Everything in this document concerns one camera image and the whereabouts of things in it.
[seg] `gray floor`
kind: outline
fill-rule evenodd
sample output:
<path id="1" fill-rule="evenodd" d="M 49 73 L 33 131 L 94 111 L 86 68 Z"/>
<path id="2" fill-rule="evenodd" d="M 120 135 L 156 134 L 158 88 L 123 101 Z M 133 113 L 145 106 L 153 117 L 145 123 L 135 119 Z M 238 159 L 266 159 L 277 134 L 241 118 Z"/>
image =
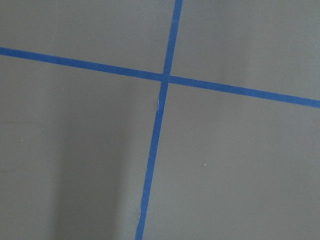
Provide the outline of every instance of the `gray floor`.
<path id="1" fill-rule="evenodd" d="M 0 47 L 162 73 L 174 0 L 0 1 Z M 316 1 L 184 0 L 171 75 L 320 100 Z M 135 239 L 160 82 L 0 56 L 0 239 Z M 170 84 L 144 240 L 318 240 L 320 108 Z"/>

